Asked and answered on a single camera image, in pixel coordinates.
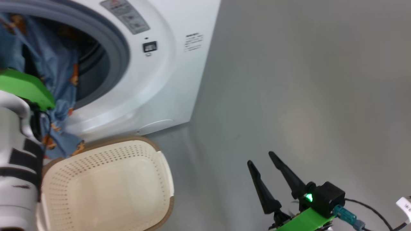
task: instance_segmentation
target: blue patterned cloth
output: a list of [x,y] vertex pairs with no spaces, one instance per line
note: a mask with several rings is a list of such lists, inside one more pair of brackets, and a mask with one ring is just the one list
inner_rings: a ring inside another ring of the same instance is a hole
[[[53,95],[56,107],[47,111],[51,116],[50,137],[45,136],[49,159],[68,158],[83,145],[82,139],[64,132],[64,125],[76,102],[78,81],[78,51],[74,43],[62,42],[38,19],[0,13],[0,69],[13,68],[24,72],[23,45],[30,50],[40,79]],[[41,118],[42,133],[48,134],[49,120]]]

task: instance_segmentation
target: green 3d-printed part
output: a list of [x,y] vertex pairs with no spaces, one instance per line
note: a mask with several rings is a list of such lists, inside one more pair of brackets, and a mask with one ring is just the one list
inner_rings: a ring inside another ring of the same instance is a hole
[[0,71],[0,90],[37,103],[42,111],[55,107],[53,96],[38,78],[16,70]]
[[312,208],[309,208],[287,224],[278,228],[277,231],[315,231],[333,218],[324,218]]

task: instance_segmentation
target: sticker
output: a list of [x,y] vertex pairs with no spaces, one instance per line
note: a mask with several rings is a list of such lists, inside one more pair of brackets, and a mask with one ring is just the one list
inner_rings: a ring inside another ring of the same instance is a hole
[[411,202],[409,202],[405,197],[402,197],[396,204],[407,215],[408,220],[405,223],[409,224],[411,220]]
[[127,0],[107,0],[101,5],[114,14],[134,35],[149,30],[150,27]]
[[185,36],[184,51],[194,51],[201,48],[204,35],[200,33],[194,33]]

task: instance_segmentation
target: white label tag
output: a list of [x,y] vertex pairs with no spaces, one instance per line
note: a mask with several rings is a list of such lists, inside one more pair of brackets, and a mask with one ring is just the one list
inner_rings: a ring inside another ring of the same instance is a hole
[[408,216],[408,220],[405,223],[409,224],[411,221],[411,202],[402,197],[396,204]]
[[185,36],[184,51],[194,51],[201,48],[204,40],[204,35],[194,33]]

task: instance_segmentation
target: laundry basket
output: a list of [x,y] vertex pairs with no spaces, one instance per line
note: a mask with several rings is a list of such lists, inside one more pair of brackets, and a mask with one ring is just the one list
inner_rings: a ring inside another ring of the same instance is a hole
[[170,168],[157,146],[143,137],[110,141],[47,171],[38,229],[152,231],[170,216],[173,196]]

